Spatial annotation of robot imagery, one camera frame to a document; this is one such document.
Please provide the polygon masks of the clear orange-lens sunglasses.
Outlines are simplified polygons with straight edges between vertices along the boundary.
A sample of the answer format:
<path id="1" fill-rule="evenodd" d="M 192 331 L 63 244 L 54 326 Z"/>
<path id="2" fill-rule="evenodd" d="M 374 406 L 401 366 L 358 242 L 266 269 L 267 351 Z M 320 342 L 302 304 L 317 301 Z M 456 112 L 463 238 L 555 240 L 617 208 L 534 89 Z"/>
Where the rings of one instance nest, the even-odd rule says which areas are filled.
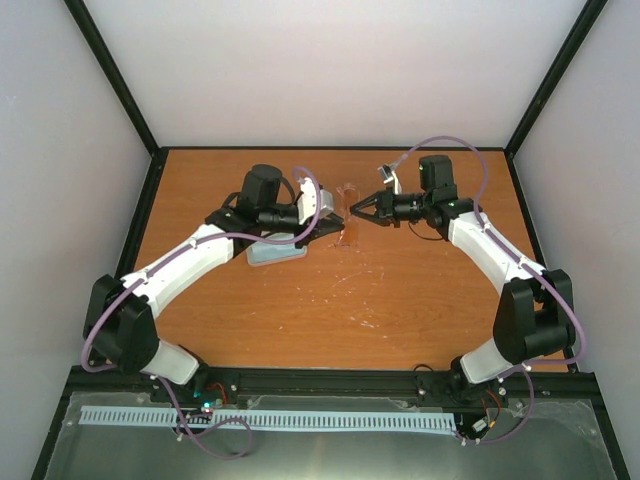
<path id="1" fill-rule="evenodd" d="M 360 192 L 352 183 L 345 183 L 337 188 L 341 199 L 341 216 L 344 228 L 336 242 L 341 249 L 355 249 L 359 239 L 359 225 L 356 217 L 351 213 L 351 208 L 360 200 Z"/>

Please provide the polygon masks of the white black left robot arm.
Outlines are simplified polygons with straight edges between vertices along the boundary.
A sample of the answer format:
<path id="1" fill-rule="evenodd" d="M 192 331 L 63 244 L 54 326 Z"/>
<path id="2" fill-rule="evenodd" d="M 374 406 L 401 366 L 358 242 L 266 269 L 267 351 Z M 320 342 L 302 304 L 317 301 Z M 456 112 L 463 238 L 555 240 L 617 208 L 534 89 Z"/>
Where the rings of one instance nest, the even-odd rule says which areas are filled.
<path id="1" fill-rule="evenodd" d="M 161 339 L 156 321 L 186 289 L 254 244 L 303 249 L 343 229 L 332 193 L 304 167 L 294 175 L 289 182 L 274 166 L 254 165 L 241 189 L 186 240 L 135 272 L 99 278 L 86 314 L 82 368 L 164 378 L 184 401 L 201 400 L 208 390 L 202 360 Z"/>

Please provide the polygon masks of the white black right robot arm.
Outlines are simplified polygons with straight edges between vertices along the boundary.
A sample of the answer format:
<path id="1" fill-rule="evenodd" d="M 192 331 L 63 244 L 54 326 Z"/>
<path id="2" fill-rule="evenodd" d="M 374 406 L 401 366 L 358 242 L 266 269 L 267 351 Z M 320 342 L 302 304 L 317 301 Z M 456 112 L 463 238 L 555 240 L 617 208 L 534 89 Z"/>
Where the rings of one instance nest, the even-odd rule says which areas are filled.
<path id="1" fill-rule="evenodd" d="M 424 156 L 418 169 L 420 192 L 404 193 L 394 167 L 382 166 L 384 189 L 353 204 L 350 212 L 380 226 L 425 221 L 466 254 L 496 289 L 492 336 L 452 361 L 450 395 L 460 399 L 476 386 L 572 347 L 577 332 L 569 276 L 529 259 L 492 226 L 475 200 L 460 197 L 448 156 Z"/>

